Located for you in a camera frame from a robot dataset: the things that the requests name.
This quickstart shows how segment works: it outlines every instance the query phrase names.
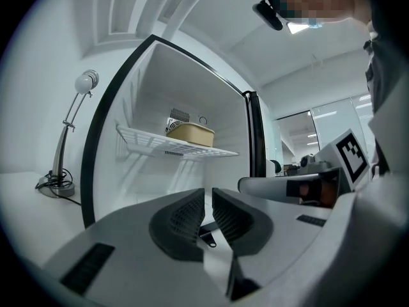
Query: white desk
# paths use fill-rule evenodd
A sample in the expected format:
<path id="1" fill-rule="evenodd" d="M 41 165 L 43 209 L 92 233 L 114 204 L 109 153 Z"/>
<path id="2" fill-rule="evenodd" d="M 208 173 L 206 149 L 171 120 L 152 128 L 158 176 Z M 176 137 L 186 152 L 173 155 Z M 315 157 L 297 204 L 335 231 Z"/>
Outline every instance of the white desk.
<path id="1" fill-rule="evenodd" d="M 49 198 L 34 188 L 33 172 L 0 174 L 1 225 L 17 254 L 38 266 L 84 230 L 81 206 Z M 75 196 L 80 201 L 79 188 Z"/>

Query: refrigerator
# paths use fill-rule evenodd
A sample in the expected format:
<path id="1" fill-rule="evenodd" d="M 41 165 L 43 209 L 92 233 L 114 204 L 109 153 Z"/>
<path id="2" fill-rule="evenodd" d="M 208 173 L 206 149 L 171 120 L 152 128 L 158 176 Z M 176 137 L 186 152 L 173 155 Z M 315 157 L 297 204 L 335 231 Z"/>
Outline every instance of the refrigerator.
<path id="1" fill-rule="evenodd" d="M 213 148 L 167 138 L 176 121 L 213 130 Z M 237 191 L 241 178 L 265 176 L 257 93 L 241 92 L 195 55 L 151 35 L 95 111 L 82 156 L 82 216 L 88 227 L 123 207 L 205 188 L 208 219 L 212 188 Z"/>

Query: food container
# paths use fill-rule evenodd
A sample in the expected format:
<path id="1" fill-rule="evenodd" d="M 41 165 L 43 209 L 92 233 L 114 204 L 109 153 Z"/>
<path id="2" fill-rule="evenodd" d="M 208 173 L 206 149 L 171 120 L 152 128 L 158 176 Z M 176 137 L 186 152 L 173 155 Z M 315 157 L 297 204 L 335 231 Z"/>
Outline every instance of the food container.
<path id="1" fill-rule="evenodd" d="M 166 136 L 196 145 L 213 147 L 215 133 L 195 123 L 182 123 L 169 131 Z"/>

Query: white wire rack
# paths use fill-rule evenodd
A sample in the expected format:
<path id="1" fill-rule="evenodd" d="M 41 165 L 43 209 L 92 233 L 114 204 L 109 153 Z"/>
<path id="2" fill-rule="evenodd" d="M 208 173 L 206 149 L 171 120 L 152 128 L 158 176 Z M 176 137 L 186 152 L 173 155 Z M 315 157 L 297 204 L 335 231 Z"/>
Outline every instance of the white wire rack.
<path id="1" fill-rule="evenodd" d="M 168 151 L 194 157 L 231 157 L 238 155 L 236 152 L 195 145 L 186 141 L 159 136 L 121 125 L 117 125 L 116 130 L 128 144 L 128 149 L 137 151 L 140 154 L 155 155 L 157 151 Z"/>

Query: lamp base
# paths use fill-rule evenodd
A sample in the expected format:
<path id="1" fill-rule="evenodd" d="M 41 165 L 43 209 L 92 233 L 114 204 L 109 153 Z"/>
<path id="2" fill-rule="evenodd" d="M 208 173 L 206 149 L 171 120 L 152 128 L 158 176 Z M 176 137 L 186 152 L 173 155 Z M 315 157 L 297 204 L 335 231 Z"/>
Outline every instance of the lamp base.
<path id="1" fill-rule="evenodd" d="M 44 194 L 45 196 L 51 198 L 59 198 L 64 197 L 68 198 L 75 194 L 75 184 L 71 183 L 70 185 L 65 184 L 64 187 L 59 187 L 57 184 L 53 184 L 52 186 L 47 186 L 47 183 L 50 182 L 48 177 L 42 177 L 38 181 L 38 190 Z"/>

